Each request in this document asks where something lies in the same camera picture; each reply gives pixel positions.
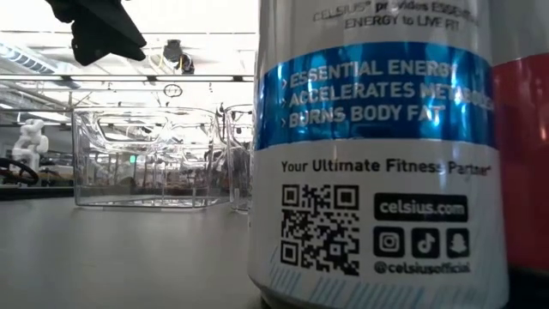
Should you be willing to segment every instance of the qr code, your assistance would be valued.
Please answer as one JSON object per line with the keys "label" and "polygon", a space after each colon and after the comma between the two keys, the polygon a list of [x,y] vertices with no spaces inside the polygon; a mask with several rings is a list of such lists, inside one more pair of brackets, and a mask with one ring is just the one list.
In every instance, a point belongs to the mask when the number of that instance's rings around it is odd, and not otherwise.
{"label": "qr code", "polygon": [[359,187],[283,185],[281,263],[359,275]]}

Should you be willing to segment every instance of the ceiling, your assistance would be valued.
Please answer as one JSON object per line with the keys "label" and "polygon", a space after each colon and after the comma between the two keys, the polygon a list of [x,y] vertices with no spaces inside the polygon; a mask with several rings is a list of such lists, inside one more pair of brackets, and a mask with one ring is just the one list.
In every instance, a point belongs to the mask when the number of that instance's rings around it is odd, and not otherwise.
{"label": "ceiling", "polygon": [[[122,1],[148,42],[143,48],[147,59],[142,62],[109,55],[82,67],[70,49],[70,25],[58,21],[45,0],[18,0],[3,6],[0,43],[50,64],[55,74],[170,75],[177,73],[162,60],[162,47],[168,39],[180,39],[184,52],[194,61],[196,75],[253,75],[257,3],[257,0]],[[0,73],[36,74],[1,57]],[[17,84],[63,103],[69,98],[69,89],[51,82]],[[177,98],[164,95],[165,85],[167,83],[161,82],[81,82],[81,89],[72,94],[72,100],[73,103],[80,101],[81,106],[119,102],[124,106],[158,106],[170,102],[170,106],[208,109],[216,109],[221,102],[231,106],[253,101],[251,82],[180,82],[183,94]]]}

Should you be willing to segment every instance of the white robot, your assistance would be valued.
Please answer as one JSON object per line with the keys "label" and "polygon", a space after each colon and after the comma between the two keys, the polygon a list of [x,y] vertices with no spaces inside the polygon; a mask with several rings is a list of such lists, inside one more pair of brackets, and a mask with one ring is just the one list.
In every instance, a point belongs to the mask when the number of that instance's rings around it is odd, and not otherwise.
{"label": "white robot", "polygon": [[114,175],[117,175],[116,181],[133,176],[132,165],[129,162],[120,162],[118,166],[111,164],[110,167],[105,167],[99,164],[96,160],[90,160],[90,163],[96,168],[97,176],[107,180],[109,179],[114,184]]}
{"label": "white robot", "polygon": [[14,145],[12,155],[14,160],[27,160],[27,165],[34,171],[39,170],[40,155],[48,151],[50,142],[47,136],[42,135],[44,121],[29,119],[21,126],[21,136]]}

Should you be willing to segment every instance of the red can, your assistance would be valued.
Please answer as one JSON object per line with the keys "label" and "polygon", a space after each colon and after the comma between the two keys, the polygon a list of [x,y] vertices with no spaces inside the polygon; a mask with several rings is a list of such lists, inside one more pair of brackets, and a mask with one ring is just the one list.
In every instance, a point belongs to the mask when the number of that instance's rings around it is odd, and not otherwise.
{"label": "red can", "polygon": [[549,271],[547,0],[492,1],[494,99],[508,259]]}

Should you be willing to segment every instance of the blue label band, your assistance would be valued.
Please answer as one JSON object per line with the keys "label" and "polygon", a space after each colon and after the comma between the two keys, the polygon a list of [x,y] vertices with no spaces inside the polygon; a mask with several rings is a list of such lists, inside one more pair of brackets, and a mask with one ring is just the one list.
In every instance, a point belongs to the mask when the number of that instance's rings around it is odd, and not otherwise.
{"label": "blue label band", "polygon": [[334,139],[435,139],[495,148],[490,64],[418,42],[316,51],[258,85],[256,149]]}

